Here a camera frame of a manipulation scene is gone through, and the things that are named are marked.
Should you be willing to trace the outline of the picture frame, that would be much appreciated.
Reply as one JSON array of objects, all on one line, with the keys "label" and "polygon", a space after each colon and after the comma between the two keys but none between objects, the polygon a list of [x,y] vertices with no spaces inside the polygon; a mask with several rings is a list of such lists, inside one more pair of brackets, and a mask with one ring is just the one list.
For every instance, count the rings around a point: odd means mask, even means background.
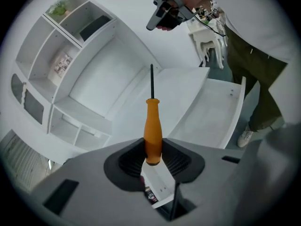
[{"label": "picture frame", "polygon": [[57,57],[55,58],[55,66],[54,71],[58,74],[59,77],[62,77],[66,72],[67,68],[69,67],[72,58],[66,54],[64,51],[58,53]]}]

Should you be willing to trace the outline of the orange handled screwdriver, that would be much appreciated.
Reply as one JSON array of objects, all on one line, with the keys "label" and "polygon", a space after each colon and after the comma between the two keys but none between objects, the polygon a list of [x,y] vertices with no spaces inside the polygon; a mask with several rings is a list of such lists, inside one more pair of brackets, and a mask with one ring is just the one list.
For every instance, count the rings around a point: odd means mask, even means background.
[{"label": "orange handled screwdriver", "polygon": [[162,128],[159,119],[159,100],[154,94],[153,64],[150,66],[150,98],[146,100],[147,118],[144,127],[146,163],[150,166],[159,164],[162,155]]}]

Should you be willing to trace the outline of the black storage box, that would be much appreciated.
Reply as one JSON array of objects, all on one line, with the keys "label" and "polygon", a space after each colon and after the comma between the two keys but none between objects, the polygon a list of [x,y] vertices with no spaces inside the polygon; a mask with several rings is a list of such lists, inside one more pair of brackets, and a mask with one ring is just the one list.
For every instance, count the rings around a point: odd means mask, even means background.
[{"label": "black storage box", "polygon": [[83,41],[86,41],[93,33],[95,33],[99,28],[107,24],[109,21],[109,17],[100,16],[99,18],[91,22],[79,33]]}]

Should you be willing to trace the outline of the person's white shirt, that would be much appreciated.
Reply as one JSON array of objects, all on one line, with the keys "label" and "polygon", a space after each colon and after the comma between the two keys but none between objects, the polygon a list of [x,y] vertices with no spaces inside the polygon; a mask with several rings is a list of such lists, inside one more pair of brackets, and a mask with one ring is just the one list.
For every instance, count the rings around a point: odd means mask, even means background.
[{"label": "person's white shirt", "polygon": [[226,25],[265,54],[289,63],[298,49],[297,32],[276,0],[216,0]]}]

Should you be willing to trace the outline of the white ornate table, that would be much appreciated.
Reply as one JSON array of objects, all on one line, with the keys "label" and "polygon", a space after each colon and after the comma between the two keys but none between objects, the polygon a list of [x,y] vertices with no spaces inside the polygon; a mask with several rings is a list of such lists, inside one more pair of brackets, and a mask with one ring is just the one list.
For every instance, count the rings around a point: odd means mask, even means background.
[{"label": "white ornate table", "polygon": [[222,64],[222,41],[224,40],[224,29],[222,28],[218,19],[211,20],[207,25],[210,26],[214,31],[206,28],[200,22],[195,19],[192,22],[188,22],[189,35],[192,36],[197,53],[202,62],[202,67],[206,66],[209,62],[209,49],[213,48],[215,50],[217,64],[220,69],[223,69]]}]

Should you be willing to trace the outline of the person's left white shoe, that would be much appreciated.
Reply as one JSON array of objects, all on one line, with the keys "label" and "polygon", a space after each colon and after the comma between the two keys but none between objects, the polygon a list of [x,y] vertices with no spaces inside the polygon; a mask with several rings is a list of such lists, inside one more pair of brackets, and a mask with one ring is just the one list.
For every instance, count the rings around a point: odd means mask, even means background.
[{"label": "person's left white shoe", "polygon": [[253,133],[254,132],[251,131],[249,126],[247,125],[237,140],[237,146],[239,148],[245,147],[249,143]]}]

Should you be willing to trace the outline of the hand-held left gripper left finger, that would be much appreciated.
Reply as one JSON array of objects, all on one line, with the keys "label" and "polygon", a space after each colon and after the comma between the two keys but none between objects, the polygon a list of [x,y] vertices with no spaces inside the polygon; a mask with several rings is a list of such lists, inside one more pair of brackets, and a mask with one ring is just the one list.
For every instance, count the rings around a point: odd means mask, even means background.
[{"label": "hand-held left gripper left finger", "polygon": [[161,226],[141,179],[144,140],[135,139],[69,159],[31,192],[52,226]]}]

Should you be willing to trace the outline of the black-white patterned blocks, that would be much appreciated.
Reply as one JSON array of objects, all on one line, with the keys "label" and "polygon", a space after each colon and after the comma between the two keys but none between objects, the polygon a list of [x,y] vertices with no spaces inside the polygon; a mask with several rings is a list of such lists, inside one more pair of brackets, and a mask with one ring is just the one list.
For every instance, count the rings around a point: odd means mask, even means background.
[{"label": "black-white patterned blocks", "polygon": [[199,7],[198,15],[201,19],[205,19],[206,21],[217,19],[220,13],[218,3],[215,0],[210,1],[210,3],[210,9],[206,9],[203,6]]}]

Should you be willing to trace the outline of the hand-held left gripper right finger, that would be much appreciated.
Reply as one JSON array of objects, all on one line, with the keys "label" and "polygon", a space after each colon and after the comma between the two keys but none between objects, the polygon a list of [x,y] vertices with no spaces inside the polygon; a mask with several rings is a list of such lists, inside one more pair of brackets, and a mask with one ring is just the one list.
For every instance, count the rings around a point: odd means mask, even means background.
[{"label": "hand-held left gripper right finger", "polygon": [[239,151],[164,139],[162,159],[175,180],[169,223],[238,226],[257,152],[257,144]]}]

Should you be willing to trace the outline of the person's olive trousers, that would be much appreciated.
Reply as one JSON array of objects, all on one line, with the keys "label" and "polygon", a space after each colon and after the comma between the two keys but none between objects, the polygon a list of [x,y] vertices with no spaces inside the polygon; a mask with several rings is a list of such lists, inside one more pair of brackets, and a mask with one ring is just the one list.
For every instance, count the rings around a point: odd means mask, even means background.
[{"label": "person's olive trousers", "polygon": [[232,72],[233,82],[240,84],[246,78],[245,95],[259,82],[260,95],[256,108],[251,115],[248,126],[253,132],[272,125],[281,112],[269,93],[269,87],[286,67],[286,63],[268,56],[251,46],[225,27],[228,36],[227,63]]}]

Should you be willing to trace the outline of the white shelf cabinet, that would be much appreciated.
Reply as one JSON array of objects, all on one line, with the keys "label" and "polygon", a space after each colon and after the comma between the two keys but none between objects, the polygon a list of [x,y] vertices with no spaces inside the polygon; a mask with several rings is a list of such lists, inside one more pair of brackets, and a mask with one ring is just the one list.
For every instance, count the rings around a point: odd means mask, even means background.
[{"label": "white shelf cabinet", "polygon": [[[210,79],[209,68],[162,69],[136,34],[99,4],[70,0],[64,15],[49,15],[57,1],[32,0],[21,12],[22,20],[31,25],[11,80],[26,116],[16,124],[21,138],[58,163],[142,139],[153,64],[163,137],[169,139]],[[79,33],[100,16],[110,21],[83,41]],[[72,61],[59,77],[54,62],[61,51]],[[173,193],[164,180],[175,180],[167,166],[160,169],[143,162],[141,172],[159,198],[169,201]]]}]

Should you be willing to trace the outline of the white drawer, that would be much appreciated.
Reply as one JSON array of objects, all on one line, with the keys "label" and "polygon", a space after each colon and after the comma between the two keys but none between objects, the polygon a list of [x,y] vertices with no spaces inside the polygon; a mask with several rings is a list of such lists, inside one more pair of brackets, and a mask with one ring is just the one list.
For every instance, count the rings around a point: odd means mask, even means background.
[{"label": "white drawer", "polygon": [[246,78],[241,84],[206,79],[200,92],[168,138],[224,149],[241,114]]}]

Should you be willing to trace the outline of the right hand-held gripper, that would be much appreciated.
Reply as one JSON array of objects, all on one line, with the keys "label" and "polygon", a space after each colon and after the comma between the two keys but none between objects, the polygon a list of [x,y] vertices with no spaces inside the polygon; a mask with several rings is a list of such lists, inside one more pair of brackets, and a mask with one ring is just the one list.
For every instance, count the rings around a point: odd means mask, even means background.
[{"label": "right hand-held gripper", "polygon": [[146,25],[149,31],[155,28],[172,30],[195,15],[183,0],[154,0],[153,4],[156,9]]}]

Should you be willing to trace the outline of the green plant in pink vase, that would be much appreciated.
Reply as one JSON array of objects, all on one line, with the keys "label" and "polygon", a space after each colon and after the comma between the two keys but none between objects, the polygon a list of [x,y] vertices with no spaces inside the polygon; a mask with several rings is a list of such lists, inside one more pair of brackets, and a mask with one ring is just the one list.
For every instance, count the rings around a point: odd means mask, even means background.
[{"label": "green plant in pink vase", "polygon": [[49,11],[49,15],[62,16],[69,8],[70,0],[58,0],[55,4],[53,4]]}]

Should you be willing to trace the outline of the small dark bottles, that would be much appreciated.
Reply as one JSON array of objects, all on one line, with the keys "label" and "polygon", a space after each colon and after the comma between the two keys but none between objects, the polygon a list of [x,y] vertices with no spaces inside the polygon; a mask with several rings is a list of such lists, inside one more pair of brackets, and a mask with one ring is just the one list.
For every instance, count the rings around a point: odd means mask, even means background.
[{"label": "small dark bottles", "polygon": [[155,194],[153,193],[153,191],[149,186],[145,188],[145,196],[151,205],[158,202],[158,199],[156,198]]}]

